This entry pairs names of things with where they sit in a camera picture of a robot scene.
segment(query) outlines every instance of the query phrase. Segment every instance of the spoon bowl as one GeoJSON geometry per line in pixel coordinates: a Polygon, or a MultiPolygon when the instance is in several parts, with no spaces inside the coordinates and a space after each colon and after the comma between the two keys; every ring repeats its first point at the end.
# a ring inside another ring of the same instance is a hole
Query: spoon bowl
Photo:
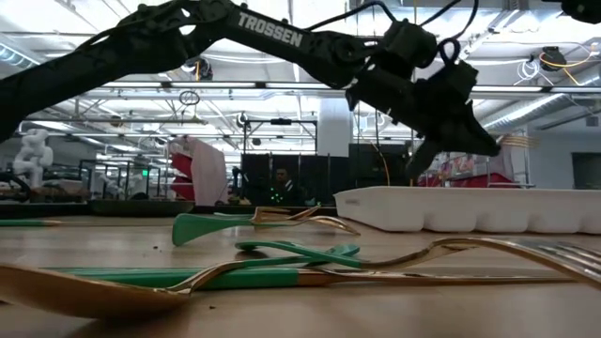
{"type": "Polygon", "coordinates": [[[88,280],[65,273],[12,265],[0,266],[3,301],[85,318],[121,319],[171,311],[215,275],[240,267],[240,262],[204,269],[166,288],[140,287],[88,280]]]}

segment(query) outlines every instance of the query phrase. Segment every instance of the table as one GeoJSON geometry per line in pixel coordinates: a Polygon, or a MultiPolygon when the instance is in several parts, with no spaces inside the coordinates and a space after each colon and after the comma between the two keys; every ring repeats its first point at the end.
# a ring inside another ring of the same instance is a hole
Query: table
{"type": "MultiPolygon", "coordinates": [[[[86,220],[79,217],[77,222],[86,220]]],[[[105,219],[87,219],[107,224],[105,219]]],[[[35,267],[205,267],[237,255],[239,240],[291,240],[318,249],[356,243],[360,257],[385,259],[422,249],[446,235],[387,234],[353,224],[354,237],[307,224],[256,233],[251,227],[171,244],[170,219],[110,219],[114,226],[0,229],[0,260],[35,267]]],[[[601,249],[601,238],[551,239],[601,249]]],[[[419,271],[539,269],[487,249],[442,257],[419,271]]],[[[601,293],[581,284],[323,288],[196,293],[190,306],[144,322],[102,323],[0,305],[0,337],[598,337],[601,293]]]]}

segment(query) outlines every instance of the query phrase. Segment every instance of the white egg carton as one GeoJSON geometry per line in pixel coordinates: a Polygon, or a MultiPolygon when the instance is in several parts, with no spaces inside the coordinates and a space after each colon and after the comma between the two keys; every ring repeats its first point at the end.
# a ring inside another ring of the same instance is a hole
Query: white egg carton
{"type": "Polygon", "coordinates": [[[338,215],[383,231],[601,234],[601,192],[371,187],[335,195],[338,215]]]}

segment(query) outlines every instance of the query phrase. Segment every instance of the green handle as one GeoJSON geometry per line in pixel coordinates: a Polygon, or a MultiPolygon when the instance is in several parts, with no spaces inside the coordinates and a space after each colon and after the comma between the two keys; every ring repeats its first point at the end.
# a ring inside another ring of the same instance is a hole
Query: green handle
{"type": "MultiPolygon", "coordinates": [[[[171,231],[171,241],[175,246],[183,245],[193,239],[212,232],[234,226],[253,225],[250,219],[223,220],[191,214],[177,215],[171,231]]],[[[284,224],[260,224],[261,226],[284,226],[284,224]]]]}
{"type": "Polygon", "coordinates": [[[257,247],[266,247],[280,249],[288,251],[294,254],[302,254],[306,257],[312,257],[317,261],[324,261],[339,264],[345,267],[357,268],[362,267],[362,261],[352,258],[345,257],[336,253],[326,253],[319,250],[305,248],[299,244],[291,243],[288,241],[243,241],[236,243],[236,247],[240,250],[250,251],[255,250],[257,247]]]}
{"type": "MultiPolygon", "coordinates": [[[[193,276],[201,269],[53,269],[82,278],[145,287],[169,287],[193,276]]],[[[295,268],[236,269],[219,275],[201,290],[296,286],[295,268]]]]}
{"type": "MultiPolygon", "coordinates": [[[[327,251],[327,253],[352,256],[359,252],[359,247],[353,244],[337,245],[327,251]]],[[[266,258],[254,260],[258,266],[277,263],[323,263],[318,259],[306,256],[288,257],[292,260],[284,261],[283,258],[266,258]]],[[[146,287],[167,287],[180,283],[195,273],[199,268],[180,268],[180,269],[154,269],[154,268],[46,268],[53,271],[72,274],[83,278],[92,278],[107,282],[120,284],[130,284],[146,287]]],[[[293,268],[273,268],[273,269],[237,269],[220,275],[220,277],[211,281],[201,289],[226,289],[226,288],[251,288],[251,287],[285,287],[296,285],[296,279],[292,284],[293,268]]]]}
{"type": "Polygon", "coordinates": [[[0,220],[2,226],[48,226],[41,220],[0,220]]]}

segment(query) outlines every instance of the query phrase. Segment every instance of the robotic arm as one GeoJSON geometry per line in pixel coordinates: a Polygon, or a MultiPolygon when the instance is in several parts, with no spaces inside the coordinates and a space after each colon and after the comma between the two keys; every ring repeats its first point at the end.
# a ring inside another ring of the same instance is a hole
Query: robotic arm
{"type": "Polygon", "coordinates": [[[344,88],[350,110],[364,101],[393,123],[416,130],[424,144],[409,162],[409,177],[416,178],[441,151],[499,153],[473,116],[469,95],[477,70],[457,60],[456,39],[437,44],[432,34],[408,21],[393,21],[378,40],[313,31],[334,19],[299,29],[229,0],[140,5],[73,53],[0,81],[0,111],[5,114],[0,141],[30,114],[129,74],[176,69],[228,38],[296,63],[331,88],[344,88]],[[180,33],[180,27],[189,25],[195,27],[190,34],[180,33]],[[452,56],[444,51],[447,43],[454,46],[452,56]],[[427,68],[438,53],[445,66],[413,83],[414,69],[427,68]]]}

